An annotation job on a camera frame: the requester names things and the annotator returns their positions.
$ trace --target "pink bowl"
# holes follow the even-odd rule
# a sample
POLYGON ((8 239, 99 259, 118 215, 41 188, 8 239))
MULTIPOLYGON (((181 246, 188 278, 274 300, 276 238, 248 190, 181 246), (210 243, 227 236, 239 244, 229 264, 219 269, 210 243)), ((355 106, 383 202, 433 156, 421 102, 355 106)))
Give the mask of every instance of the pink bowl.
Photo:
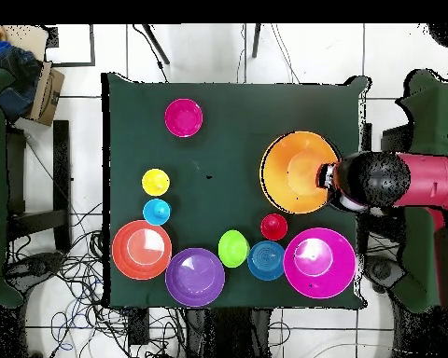
POLYGON ((164 123, 177 137, 190 137, 203 124, 203 111, 191 99, 176 99, 166 108, 164 123))
POLYGON ((352 282, 356 256, 340 233, 314 227, 299 233, 284 252, 284 272, 301 294, 325 299, 337 296, 352 282))

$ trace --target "blue bowl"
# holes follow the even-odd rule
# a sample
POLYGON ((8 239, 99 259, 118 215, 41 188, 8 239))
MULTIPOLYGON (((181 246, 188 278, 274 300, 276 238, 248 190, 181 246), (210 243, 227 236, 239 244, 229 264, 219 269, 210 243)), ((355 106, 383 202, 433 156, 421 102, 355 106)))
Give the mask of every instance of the blue bowl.
POLYGON ((265 282, 278 279, 284 273, 284 251, 275 241, 260 241, 250 249, 247 257, 249 270, 265 282))
POLYGON ((145 204, 143 216, 150 225, 159 226, 164 224, 171 215, 171 206, 167 201, 152 199, 145 204))

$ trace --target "lime green cup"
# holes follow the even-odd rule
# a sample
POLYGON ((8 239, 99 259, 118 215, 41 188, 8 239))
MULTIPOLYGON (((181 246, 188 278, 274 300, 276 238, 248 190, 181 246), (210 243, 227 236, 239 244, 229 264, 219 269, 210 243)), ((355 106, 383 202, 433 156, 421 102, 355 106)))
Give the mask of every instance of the lime green cup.
POLYGON ((249 243, 238 230, 228 230, 221 236, 218 246, 219 259, 228 268, 237 268, 249 255, 249 243))

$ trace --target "red cup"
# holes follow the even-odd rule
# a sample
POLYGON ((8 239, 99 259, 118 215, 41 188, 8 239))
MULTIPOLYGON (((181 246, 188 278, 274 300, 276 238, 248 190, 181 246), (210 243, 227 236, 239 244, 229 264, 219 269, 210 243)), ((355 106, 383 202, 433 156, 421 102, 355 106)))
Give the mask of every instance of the red cup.
POLYGON ((287 234, 287 220, 277 213, 266 215, 260 223, 260 231, 264 238, 279 241, 287 234))

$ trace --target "orange bowl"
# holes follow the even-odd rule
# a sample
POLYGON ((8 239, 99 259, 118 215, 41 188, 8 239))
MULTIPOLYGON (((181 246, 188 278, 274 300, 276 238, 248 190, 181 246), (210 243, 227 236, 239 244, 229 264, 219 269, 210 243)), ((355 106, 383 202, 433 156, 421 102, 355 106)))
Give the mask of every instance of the orange bowl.
POLYGON ((292 131, 277 138, 260 163, 260 185, 266 198, 286 213, 304 214, 320 209, 329 192, 317 186, 323 164, 335 163, 337 153, 320 135, 292 131))

